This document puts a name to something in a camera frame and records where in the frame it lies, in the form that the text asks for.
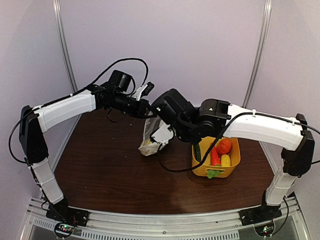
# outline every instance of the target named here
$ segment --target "metal frame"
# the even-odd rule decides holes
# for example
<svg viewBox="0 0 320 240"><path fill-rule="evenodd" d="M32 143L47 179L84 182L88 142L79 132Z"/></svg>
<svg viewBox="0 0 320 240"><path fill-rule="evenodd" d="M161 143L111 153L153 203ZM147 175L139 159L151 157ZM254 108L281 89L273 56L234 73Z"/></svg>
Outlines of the metal frame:
<svg viewBox="0 0 320 240"><path fill-rule="evenodd" d="M58 29L58 36L60 40L61 50L62 50L62 56L63 61L66 69L66 73L69 78L69 82L71 85L72 92L76 92L78 90L77 83L75 80L74 72L72 69L66 36L65 36L65 30L64 30L64 24L62 20L62 14L60 9L60 0L53 0L53 10L54 10L54 17L56 21L56 26Z"/></svg>
<svg viewBox="0 0 320 240"><path fill-rule="evenodd" d="M244 98L244 102L243 102L243 107L244 108L248 107L248 103L249 103L250 98L252 96L253 89L254 89L254 86L255 86L255 83L256 83L256 80L257 80L259 68L260 68L260 65L261 65L263 51L264 51L265 44L266 44L266 41L267 41L267 35L268 35L270 19L271 19L271 11L272 11L271 0L265 0L263 17L262 17L262 24L261 24L260 38L259 38L259 43L258 43L258 47L257 47L257 50L256 50L256 55L255 55L255 59L254 59L254 64L253 64L253 69L252 69L252 72L251 72L249 85L248 85L248 88L247 88L247 91L246 91L246 95L245 95L245 98Z"/></svg>
<svg viewBox="0 0 320 240"><path fill-rule="evenodd" d="M46 218L46 211L41 209L43 200L32 198L27 210L25 225L20 240L28 240L33 226L53 230L56 222ZM295 197L287 199L289 215L295 219L295 228L301 240L310 240L306 223L299 203ZM238 211L241 209L186 214L122 214L89 210L87 227L77 227L74 236L80 239L136 239L136 240L186 240L216 239L224 236L226 240L238 240L242 226ZM281 204L283 219L287 206Z"/></svg>

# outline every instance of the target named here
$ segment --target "vent grille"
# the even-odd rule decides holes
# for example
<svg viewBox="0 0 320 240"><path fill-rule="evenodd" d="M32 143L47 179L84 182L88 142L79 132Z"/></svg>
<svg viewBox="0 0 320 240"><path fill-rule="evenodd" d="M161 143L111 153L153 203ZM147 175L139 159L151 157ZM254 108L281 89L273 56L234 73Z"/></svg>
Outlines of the vent grille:
<svg viewBox="0 0 320 240"><path fill-rule="evenodd" d="M158 240L163 239L163 237L148 237L148 238L133 238L133 237L118 237L110 236L109 234L97 233L93 231L82 230L81 237L87 240ZM225 233L212 234L207 237L195 237L195 238L167 238L168 240L239 240L239 232L229 231Z"/></svg>
<svg viewBox="0 0 320 240"><path fill-rule="evenodd" d="M38 226L38 227L41 227L44 229L49 229L49 230L53 230L55 227L55 225L52 224L50 221L46 221L46 220L39 219L39 218L34 219L33 224L35 226Z"/></svg>
<svg viewBox="0 0 320 240"><path fill-rule="evenodd" d="M35 226L53 231L55 223L42 218L35 218L33 224ZM96 232L94 230L79 229L80 232L75 233L75 236L86 240L240 240L237 230L224 233L216 233L203 237L121 237L107 233Z"/></svg>

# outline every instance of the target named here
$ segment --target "plastic bag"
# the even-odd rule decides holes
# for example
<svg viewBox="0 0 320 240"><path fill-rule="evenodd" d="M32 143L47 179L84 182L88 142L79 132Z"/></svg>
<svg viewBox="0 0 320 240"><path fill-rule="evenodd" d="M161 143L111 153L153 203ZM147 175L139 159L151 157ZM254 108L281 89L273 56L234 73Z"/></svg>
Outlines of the plastic bag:
<svg viewBox="0 0 320 240"><path fill-rule="evenodd" d="M145 120L143 139L140 147L138 148L142 155L150 156L152 154L157 153L160 143L151 142L150 135L153 134L163 124L165 124L164 121L162 121L158 116L155 118L148 118L147 120ZM165 145L167 144L162 143L162 146L159 150L163 149Z"/></svg>

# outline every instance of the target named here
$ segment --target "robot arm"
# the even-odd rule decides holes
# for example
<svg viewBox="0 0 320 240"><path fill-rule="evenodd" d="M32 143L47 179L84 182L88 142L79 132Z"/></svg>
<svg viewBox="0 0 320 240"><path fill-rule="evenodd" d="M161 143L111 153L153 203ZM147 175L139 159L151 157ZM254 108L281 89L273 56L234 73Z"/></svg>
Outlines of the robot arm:
<svg viewBox="0 0 320 240"><path fill-rule="evenodd" d="M183 142L197 144L208 136L233 137L283 147L283 168L279 168L271 185L264 192L261 206L239 213L242 225L281 216L279 209L283 197L296 178L311 167L315 141L306 128L307 121L302 114L297 114L296 117L279 117L217 99L207 99L196 108L175 89L162 94L151 108L167 124L167 131L173 128ZM162 143L164 140L161 136L165 134L158 134L156 131L150 137L153 141Z"/></svg>
<svg viewBox="0 0 320 240"><path fill-rule="evenodd" d="M154 85L148 83L132 95L124 94L131 79L130 75L115 70L109 81L102 85L89 85L86 90L76 95L35 108L25 106L22 109L19 140L34 178L48 201L53 204L47 212L48 218L61 221L61 216L64 216L64 220L68 222L69 217L75 216L76 224L85 226L88 212L68 207L50 168L48 147L43 133L67 119L101 108L114 108L140 119L153 117L154 115L147 115L151 110L165 122L151 136L158 143L167 142L168 136L171 138L174 130L181 141L192 144L197 144L207 136L224 136L282 146L283 169L279 169L264 193L261 206L240 212L243 225L263 222L281 215L279 208L282 198L295 179L311 167L315 142L311 133L297 124L307 124L303 115L290 118L271 117L217 99L207 99L198 108L175 89L162 94L150 106L149 102L141 97L148 95Z"/></svg>
<svg viewBox="0 0 320 240"><path fill-rule="evenodd" d="M154 85L149 82L141 86L135 92L136 96L131 97L124 93L131 80L130 75L115 70L109 81L100 86L90 85L78 94L34 108L28 105L22 108L19 141L34 179L50 202L48 218L68 222L71 216L75 216L76 224L85 226L88 212L68 207L68 201L49 165L48 147L43 133L65 120L101 108L117 109L135 118L149 118L149 102L141 97L148 95Z"/></svg>

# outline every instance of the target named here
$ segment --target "brown tabletop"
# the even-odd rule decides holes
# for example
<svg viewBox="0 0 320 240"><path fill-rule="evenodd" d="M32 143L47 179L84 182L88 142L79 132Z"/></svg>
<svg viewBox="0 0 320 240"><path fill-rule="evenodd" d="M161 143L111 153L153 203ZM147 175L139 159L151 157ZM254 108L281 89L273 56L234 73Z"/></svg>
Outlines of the brown tabletop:
<svg viewBox="0 0 320 240"><path fill-rule="evenodd" d="M121 119L119 112L111 118ZM64 150L55 176L69 204L126 214L204 213L261 203L273 179L256 141L239 139L241 163L227 178L171 173L157 156L143 156L144 120L111 123L104 110L83 114ZM171 169L191 166L191 145L174 139L159 156Z"/></svg>

